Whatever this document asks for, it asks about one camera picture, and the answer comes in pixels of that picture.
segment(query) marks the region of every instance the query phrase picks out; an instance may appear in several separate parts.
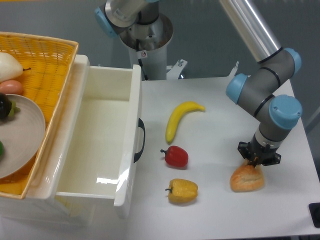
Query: white drawer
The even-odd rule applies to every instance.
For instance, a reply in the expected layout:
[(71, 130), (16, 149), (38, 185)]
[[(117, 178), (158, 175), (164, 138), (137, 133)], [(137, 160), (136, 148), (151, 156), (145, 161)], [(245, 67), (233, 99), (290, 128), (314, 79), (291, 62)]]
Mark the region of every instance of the white drawer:
[(129, 214), (141, 104), (139, 66), (89, 67), (56, 189), (66, 204), (109, 201), (120, 218)]

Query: wicker basket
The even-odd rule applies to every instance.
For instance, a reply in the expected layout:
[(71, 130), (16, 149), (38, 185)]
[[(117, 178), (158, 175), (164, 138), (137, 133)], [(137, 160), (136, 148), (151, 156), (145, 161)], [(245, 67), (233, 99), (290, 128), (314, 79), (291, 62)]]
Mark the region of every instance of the wicker basket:
[(78, 45), (53, 37), (0, 32), (0, 52), (14, 56), (23, 68), (31, 68), (16, 80), (22, 83), (22, 95), (40, 107), (46, 124), (36, 155), (18, 171), (0, 179), (0, 197), (25, 198), (48, 138), (55, 132)]

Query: gray wall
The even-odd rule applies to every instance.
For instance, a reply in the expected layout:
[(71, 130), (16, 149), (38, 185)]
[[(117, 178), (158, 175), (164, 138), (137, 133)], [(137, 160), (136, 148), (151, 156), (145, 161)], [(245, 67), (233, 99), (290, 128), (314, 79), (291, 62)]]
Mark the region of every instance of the gray wall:
[[(283, 47), (300, 53), (302, 68), (291, 80), (303, 106), (305, 123), (320, 106), (320, 0), (255, 0)], [(79, 42), (79, 54), (91, 65), (129, 68), (129, 56), (118, 39), (109, 39), (94, 18), (104, 0), (0, 2), (0, 31), (51, 36)], [(162, 0), (160, 11), (173, 23), (168, 65), (188, 61), (187, 78), (226, 76), (239, 61), (238, 73), (258, 66), (217, 0)], [(320, 126), (308, 134), (320, 173)]]

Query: banana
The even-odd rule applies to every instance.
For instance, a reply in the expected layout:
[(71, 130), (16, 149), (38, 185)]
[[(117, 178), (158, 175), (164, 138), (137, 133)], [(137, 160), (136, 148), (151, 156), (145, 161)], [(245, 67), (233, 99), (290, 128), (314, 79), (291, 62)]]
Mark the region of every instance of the banana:
[(165, 140), (168, 144), (171, 144), (173, 139), (175, 138), (176, 131), (180, 122), (180, 119), (189, 112), (193, 111), (205, 111), (206, 108), (202, 105), (199, 105), (198, 103), (194, 101), (186, 101), (178, 105), (173, 112), (171, 113), (171, 116), (169, 118), (169, 121), (166, 125), (166, 131), (165, 131)]

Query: table surface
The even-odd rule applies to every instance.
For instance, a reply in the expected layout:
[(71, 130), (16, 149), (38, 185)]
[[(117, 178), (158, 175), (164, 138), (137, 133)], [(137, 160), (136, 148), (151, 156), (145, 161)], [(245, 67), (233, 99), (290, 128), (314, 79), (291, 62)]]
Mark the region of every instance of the table surface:
[[(145, 81), (142, 120), (145, 149), (137, 162), (128, 240), (235, 239), (320, 234), (308, 205), (320, 200), (320, 184), (302, 121), (279, 150), (279, 165), (262, 166), (265, 187), (235, 193), (229, 180), (243, 162), (237, 147), (249, 142), (259, 122), (225, 94), (230, 79), (200, 78)], [(293, 95), (290, 81), (275, 95)], [(191, 112), (180, 121), (171, 145), (189, 154), (186, 169), (166, 165), (165, 131), (173, 109), (195, 101), (205, 112)], [(198, 185), (195, 202), (175, 205), (165, 189), (175, 178)]]

